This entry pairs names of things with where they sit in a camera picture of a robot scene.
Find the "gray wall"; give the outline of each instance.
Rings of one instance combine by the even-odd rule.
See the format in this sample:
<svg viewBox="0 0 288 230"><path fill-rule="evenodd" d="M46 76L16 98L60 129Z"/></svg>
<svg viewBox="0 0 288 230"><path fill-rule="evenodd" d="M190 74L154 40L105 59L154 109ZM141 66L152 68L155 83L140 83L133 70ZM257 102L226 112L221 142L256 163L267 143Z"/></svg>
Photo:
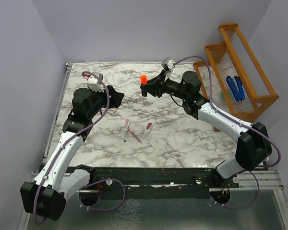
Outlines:
<svg viewBox="0 0 288 230"><path fill-rule="evenodd" d="M280 98L260 117L282 151L278 168L288 200L288 0L273 0L250 46Z"/></svg>
<svg viewBox="0 0 288 230"><path fill-rule="evenodd" d="M247 40L271 0L33 0L66 62L161 61L204 54L217 27Z"/></svg>
<svg viewBox="0 0 288 230"><path fill-rule="evenodd" d="M0 1L0 230L17 229L20 187L42 159L64 72L31 0Z"/></svg>

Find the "white marble surface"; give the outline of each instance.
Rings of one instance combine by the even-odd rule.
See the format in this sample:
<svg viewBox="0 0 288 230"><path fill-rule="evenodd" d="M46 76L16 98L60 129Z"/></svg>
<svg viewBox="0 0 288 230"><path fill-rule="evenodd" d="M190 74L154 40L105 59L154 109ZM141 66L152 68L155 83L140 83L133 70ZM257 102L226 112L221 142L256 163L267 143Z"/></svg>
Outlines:
<svg viewBox="0 0 288 230"><path fill-rule="evenodd" d="M71 166L86 164L104 167L215 167L235 153L235 143L210 124L185 114L168 95L162 98L142 97L140 75L155 77L162 70L160 63L85 63L74 64L64 95L49 154L57 145L62 126L72 108L73 92L86 87L82 71L100 72L106 85L111 84L125 97L118 109L108 111L96 124L84 145L77 151ZM180 81L193 65L179 65L172 79ZM208 89L208 74L201 69ZM220 88L214 77L213 96L224 107ZM131 130L143 141L140 144L130 134L123 142L125 119L131 120ZM150 130L146 126L152 122Z"/></svg>

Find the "purple cable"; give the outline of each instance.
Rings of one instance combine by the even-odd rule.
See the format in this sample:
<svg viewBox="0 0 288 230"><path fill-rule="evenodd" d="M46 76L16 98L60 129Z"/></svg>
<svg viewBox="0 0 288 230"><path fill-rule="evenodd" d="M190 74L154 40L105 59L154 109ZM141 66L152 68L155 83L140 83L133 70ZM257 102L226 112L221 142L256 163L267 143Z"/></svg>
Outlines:
<svg viewBox="0 0 288 230"><path fill-rule="evenodd" d="M238 207L233 207L233 206L227 206L227 205L223 205L223 204L220 204L218 202L215 201L215 204L216 205L219 205L219 206L222 206L222 207L225 207L225 208L229 208L229 209L234 209L234 210L241 210L241 209L247 209L249 207L251 207L252 205L254 205L258 199L259 199L259 194L260 194L260 187L259 187L259 182L258 182L258 179L257 177L255 176L254 173L252 173L251 171L249 171L253 177L255 178L255 181L256 181L256 184L257 184L257 195L256 195L256 198L253 200L253 202L251 202L249 205L246 205L246 206L238 206Z"/></svg>
<svg viewBox="0 0 288 230"><path fill-rule="evenodd" d="M108 111L109 109L109 105L110 105L110 95L109 95L109 91L108 91L108 88L107 86L102 82L101 79L98 78L97 75L91 73L91 72L88 72L88 71L84 71L81 73L82 76L84 76L84 74L89 74L89 75L92 75L94 76L101 84L102 86L104 87L105 89L105 92L106 92L106 95L107 95L107 105L106 105L106 108L105 108L105 111L103 112L103 114L95 121L93 122L92 124L90 124L88 127L80 130L79 132L77 132L76 134L74 134L73 136L71 136L69 139L67 139L67 141L65 141L63 143L63 147L65 147L72 139L74 139L76 136L80 135L81 133L85 132L86 130L90 129L91 127L93 127L96 123L98 123L106 114L106 112ZM49 168L47 169L47 171L45 172L45 176L48 176L55 161L57 160L57 158L59 157L60 153L62 152L62 148L59 149L59 151L56 153L56 155L54 156L52 162L50 163L49 165ZM38 222L37 220L37 215L36 215L36 209L37 209L37 201L38 201L38 196L39 196L39 193L40 193L40 190L42 189L42 186L45 182L45 179L42 179L40 185L38 186L37 188L37 191L36 191L36 195L35 195L35 198L34 198L34 203L33 203L33 218L34 218L34 222L35 224L37 225L41 225L42 223L44 223L44 221L46 220L46 218L44 218L41 222Z"/></svg>
<svg viewBox="0 0 288 230"><path fill-rule="evenodd" d="M81 198L79 196L79 201L81 203L81 206L86 207L86 208L91 209L91 210L96 210L96 211L113 211L113 210L117 209L118 207L120 207L123 204L123 202L125 200L125 196L126 196L126 190L125 190L125 187L124 187L123 183L121 181L119 181L119 180L116 180L116 179L104 179L104 180L100 180L100 181L96 181L94 183L88 184L88 185L84 186L83 188L87 188L87 187L90 187L90 186L93 186L95 184L99 184L99 183L102 183L102 182L105 182L105 181L115 181L115 182L117 182L117 183L119 183L121 185L121 187L123 189L123 198L121 199L120 203L118 205L112 207L112 208L96 208L96 207L91 207L91 206L85 206L82 203L82 200L81 200Z"/></svg>
<svg viewBox="0 0 288 230"><path fill-rule="evenodd" d="M240 123L239 123L238 121L236 121L235 119L231 118L230 116L228 116L227 114L221 112L220 110L217 110L216 107L215 107L215 105L213 104L213 100L212 100L212 77L211 77L211 71L210 71L208 62L207 62L204 58L202 58L202 57L200 57L200 56L196 56L196 55L191 55L191 56L188 56L188 57L185 57L185 58L183 58L183 59L180 59L180 60L176 61L176 62L174 63L174 66L177 65L177 64L179 64L179 63L181 63L182 61L185 61L185 60L190 59L190 58L193 58L193 57L194 57L194 58L197 57L197 58L200 58L201 60L203 60L203 61L205 62L205 64L206 64L207 68L208 68L208 74L209 74L209 100L210 100L210 105L211 105L211 107L212 107L217 113L221 114L223 117L225 117L225 118L227 118L228 120L236 123L237 125L240 125ZM280 153L279 148L276 146L276 144L275 144L270 138L268 138L266 135L262 134L261 132L257 131L256 129L254 129L254 128L250 127L250 126L247 126L247 125L245 125L245 124L242 124L241 126L244 127L244 128L247 128L247 129L249 129L249 130L251 130L251 131L253 131L254 133L256 133L256 134L258 134L259 136L261 136L262 138L264 138L264 139L266 139L267 141L269 141L269 142L274 146L274 148L275 148L276 151L277 151L277 160L276 160L275 163L270 164L270 165L262 165L262 166L258 166L258 167L268 168L268 167L276 166L276 165L280 162L280 160L281 160L281 153Z"/></svg>

